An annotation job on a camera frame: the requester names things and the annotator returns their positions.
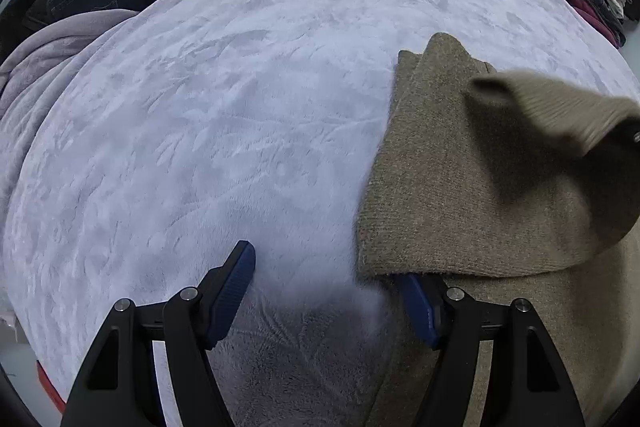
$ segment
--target red object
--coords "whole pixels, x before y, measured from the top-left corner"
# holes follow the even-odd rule
[[[566,0],[573,9],[578,12],[578,15],[586,20],[598,33],[604,36],[607,41],[611,42],[614,47],[618,47],[616,38],[613,36],[611,30],[607,25],[598,17],[598,14],[591,7],[586,0]]]
[[[44,389],[45,393],[47,393],[47,396],[49,396],[49,398],[53,402],[53,405],[56,406],[56,409],[60,411],[60,414],[64,414],[65,407],[66,407],[65,401],[62,400],[62,398],[60,398],[58,391],[56,391],[56,388],[53,387],[53,384],[49,380],[47,373],[44,372],[44,369],[40,365],[40,362],[36,361],[36,366],[38,368],[38,380],[40,381],[42,388]]]

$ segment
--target knit fabric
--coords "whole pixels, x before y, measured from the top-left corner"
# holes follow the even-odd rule
[[[612,131],[640,108],[530,71],[490,71],[447,34],[418,61],[399,55],[358,216],[362,275],[556,271],[638,220],[640,155]]]
[[[638,381],[640,223],[615,247],[586,263],[528,277],[451,276],[449,286],[485,302],[529,299],[556,344],[588,427],[599,427]],[[366,427],[412,425],[439,351],[418,340],[398,299],[394,354]],[[464,427],[478,427],[492,357],[480,344]]]

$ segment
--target bed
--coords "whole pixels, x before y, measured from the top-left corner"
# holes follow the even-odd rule
[[[398,307],[356,275],[354,218],[398,51],[438,31],[640,100],[564,0],[158,0],[21,44],[0,69],[1,283],[60,395],[117,299],[162,301],[246,239],[254,280],[210,353],[236,425],[364,425]]]

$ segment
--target maroon clothing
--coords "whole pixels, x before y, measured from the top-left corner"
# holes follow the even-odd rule
[[[607,41],[611,42],[616,48],[619,47],[616,38],[607,28],[606,24],[602,22],[598,14],[591,7],[586,0],[566,0],[573,8],[578,12],[580,17],[586,20],[591,26],[593,26],[599,33],[601,33]]]

